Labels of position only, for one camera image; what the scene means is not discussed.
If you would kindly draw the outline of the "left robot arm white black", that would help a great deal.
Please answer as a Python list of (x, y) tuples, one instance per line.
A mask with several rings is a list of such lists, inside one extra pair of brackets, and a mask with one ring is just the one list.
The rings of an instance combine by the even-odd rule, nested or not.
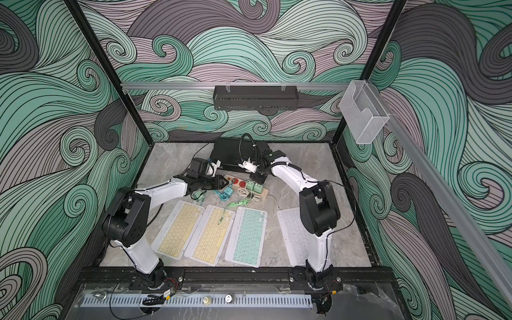
[(136, 278), (148, 289), (159, 289), (165, 282), (164, 264), (145, 238), (149, 212), (197, 190), (223, 189), (228, 180), (217, 174), (220, 167), (218, 159), (194, 157), (184, 174), (165, 183), (143, 189), (123, 187), (116, 191), (101, 227), (109, 241), (121, 246), (135, 268)]

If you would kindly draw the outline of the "light green charger adapter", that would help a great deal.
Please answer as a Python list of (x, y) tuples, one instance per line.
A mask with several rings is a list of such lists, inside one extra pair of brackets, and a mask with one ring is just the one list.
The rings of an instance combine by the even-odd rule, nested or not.
[(205, 194), (206, 194), (205, 190), (197, 190), (191, 194), (191, 199), (193, 201), (202, 202), (205, 199)]

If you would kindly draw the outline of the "green keyboard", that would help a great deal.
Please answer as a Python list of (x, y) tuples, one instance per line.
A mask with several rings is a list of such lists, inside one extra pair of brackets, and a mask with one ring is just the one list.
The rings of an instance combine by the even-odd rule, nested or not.
[(225, 261), (260, 267), (268, 212), (239, 207), (233, 222)]

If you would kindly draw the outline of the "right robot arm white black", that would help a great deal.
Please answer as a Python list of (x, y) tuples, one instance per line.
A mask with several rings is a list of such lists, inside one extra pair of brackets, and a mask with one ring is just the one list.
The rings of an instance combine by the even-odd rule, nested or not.
[(267, 151), (240, 166), (256, 177), (277, 177), (298, 194), (300, 220), (310, 234), (305, 273), (309, 284), (317, 287), (333, 273), (331, 235), (341, 213), (332, 184), (310, 177), (281, 151)]

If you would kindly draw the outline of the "yellow keyboard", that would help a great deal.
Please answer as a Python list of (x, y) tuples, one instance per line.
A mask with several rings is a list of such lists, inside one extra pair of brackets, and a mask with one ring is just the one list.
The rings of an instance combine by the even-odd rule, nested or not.
[(227, 241), (234, 218), (234, 211), (208, 205), (185, 250), (185, 257), (215, 267)]
[(205, 208), (202, 206), (178, 201), (154, 239), (151, 248), (160, 255), (180, 260), (204, 211)]

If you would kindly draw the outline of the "white keyboard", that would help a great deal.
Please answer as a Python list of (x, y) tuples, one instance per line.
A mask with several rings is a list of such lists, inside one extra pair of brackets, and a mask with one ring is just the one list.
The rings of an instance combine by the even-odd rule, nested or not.
[(309, 255), (309, 236), (311, 234), (301, 222), (299, 208), (278, 211), (277, 218), (291, 266), (305, 267)]

